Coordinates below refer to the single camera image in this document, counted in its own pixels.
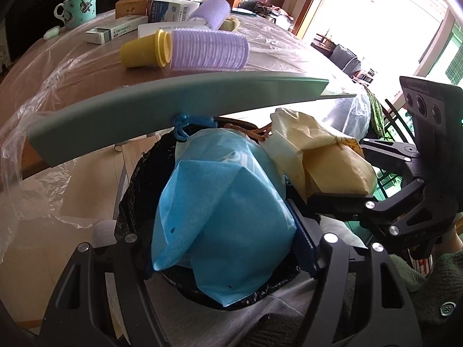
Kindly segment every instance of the plastic table cover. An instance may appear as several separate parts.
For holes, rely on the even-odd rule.
[[[370,101],[365,90],[353,83],[325,56],[288,31],[260,17],[235,15],[238,32],[245,35],[250,55],[244,71],[291,71],[327,78],[326,95],[356,95],[311,101],[305,105],[314,117],[338,130],[362,138],[370,122]],[[14,239],[20,220],[48,218],[76,228],[97,222],[60,215],[63,194],[76,160],[34,176],[33,186],[22,183],[22,155],[27,128],[53,111],[120,87],[185,75],[151,67],[126,69],[119,60],[122,44],[137,37],[125,34],[104,45],[85,42],[85,31],[114,19],[114,11],[58,36],[37,41],[18,60],[0,84],[0,262]]]

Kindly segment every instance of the cardboard box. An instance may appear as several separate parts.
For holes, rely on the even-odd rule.
[[[116,19],[125,16],[146,16],[148,0],[119,0],[116,2]]]
[[[200,3],[188,0],[148,0],[149,23],[186,21]]]
[[[125,16],[86,31],[85,39],[87,43],[104,44],[118,36],[138,29],[138,25],[147,23],[147,21],[147,16]]]

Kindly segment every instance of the mug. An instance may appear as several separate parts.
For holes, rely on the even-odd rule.
[[[63,12],[58,14],[59,7]],[[73,29],[96,16],[96,0],[66,0],[55,8],[55,17],[64,22],[67,29]]]

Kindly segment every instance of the tiled floor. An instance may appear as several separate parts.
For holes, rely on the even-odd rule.
[[[82,226],[113,219],[123,165],[123,154],[112,147],[79,158],[64,192],[61,210],[56,213],[58,217]],[[44,192],[37,190],[41,184],[35,177],[24,181],[31,200],[43,198]],[[29,217],[34,217],[34,207],[40,202],[43,204],[45,199],[27,202],[32,209],[27,213]],[[16,322],[42,319],[72,252],[80,242],[91,242],[92,238],[92,227],[75,228],[36,209],[36,215],[41,216],[19,223],[15,241],[0,265],[0,298]]]

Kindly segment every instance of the yellow plastic bag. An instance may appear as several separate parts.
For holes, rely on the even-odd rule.
[[[371,194],[376,174],[355,138],[302,112],[278,108],[262,148],[303,200],[313,193]]]

